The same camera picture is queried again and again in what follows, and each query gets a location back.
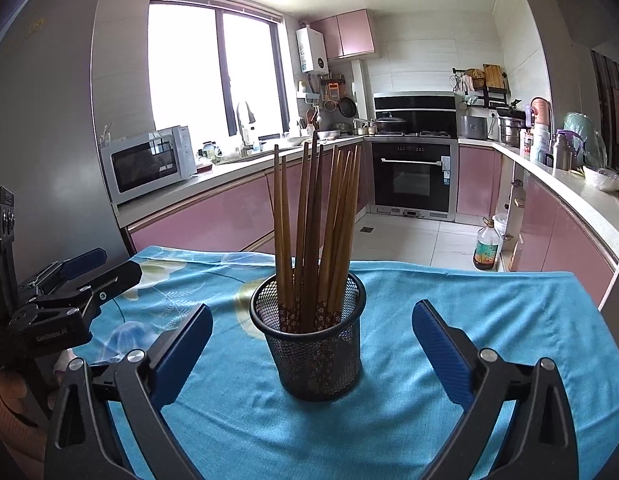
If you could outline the pink sleeve forearm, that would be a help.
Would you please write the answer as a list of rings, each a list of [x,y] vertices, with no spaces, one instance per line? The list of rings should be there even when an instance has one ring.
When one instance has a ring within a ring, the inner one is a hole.
[[[18,419],[23,411],[24,396],[23,385],[12,389],[0,382],[0,440],[27,478],[42,479],[47,435],[44,430]]]

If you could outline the left hand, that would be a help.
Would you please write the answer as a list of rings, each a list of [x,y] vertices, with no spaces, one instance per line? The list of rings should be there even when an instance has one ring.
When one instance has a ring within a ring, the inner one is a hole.
[[[0,399],[20,415],[32,414],[36,408],[51,410],[73,349],[34,360],[21,360],[0,368]]]

